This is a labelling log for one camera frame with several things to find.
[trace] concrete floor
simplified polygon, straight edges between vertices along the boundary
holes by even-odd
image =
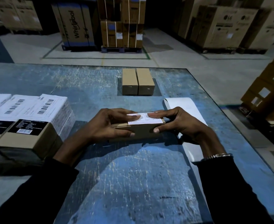
[[[273,60],[274,45],[265,55],[202,55],[159,29],[147,29],[142,54],[103,54],[63,51],[60,34],[0,38],[15,63],[187,68],[274,171],[274,145],[248,127],[242,115],[225,108],[241,104],[240,98]]]

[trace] person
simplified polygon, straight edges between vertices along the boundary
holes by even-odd
[[[116,120],[133,121],[140,117],[127,115],[132,113],[135,112],[126,109],[101,109],[64,142],[53,158],[45,160],[39,173],[20,185],[1,205],[0,223],[53,223],[79,173],[74,165],[84,148],[113,138],[133,137],[133,132],[117,130],[111,125]],[[274,223],[211,128],[180,107],[148,116],[172,120],[156,127],[155,133],[181,132],[200,145],[205,159],[198,163],[198,169],[214,223]]]

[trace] black sleeve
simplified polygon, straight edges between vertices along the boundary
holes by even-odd
[[[53,223],[79,171],[46,159],[0,207],[0,223]]]
[[[198,170],[214,223],[274,223],[231,156],[200,162]]]

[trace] scratched blue tabletop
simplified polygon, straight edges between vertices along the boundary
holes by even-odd
[[[190,97],[274,217],[274,173],[198,82],[186,69],[150,71],[156,83],[154,96],[122,96],[119,67],[0,64],[0,93],[67,96],[77,120],[72,132],[101,108],[142,113],[164,109],[164,98]],[[94,145],[76,168],[80,173],[57,224],[212,221],[184,150],[170,133],[148,141]],[[18,184],[17,177],[6,178],[0,194],[13,185],[14,191]]]

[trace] barcode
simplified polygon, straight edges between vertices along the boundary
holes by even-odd
[[[49,106],[53,103],[54,100],[49,99],[44,106],[42,106],[42,108],[39,110],[38,114],[44,114],[46,112],[46,110],[49,108]]]
[[[12,113],[21,103],[23,103],[24,99],[19,99],[13,106],[11,106],[5,114],[10,114]]]
[[[32,130],[26,130],[26,129],[18,129],[17,133],[24,133],[24,134],[30,134]]]

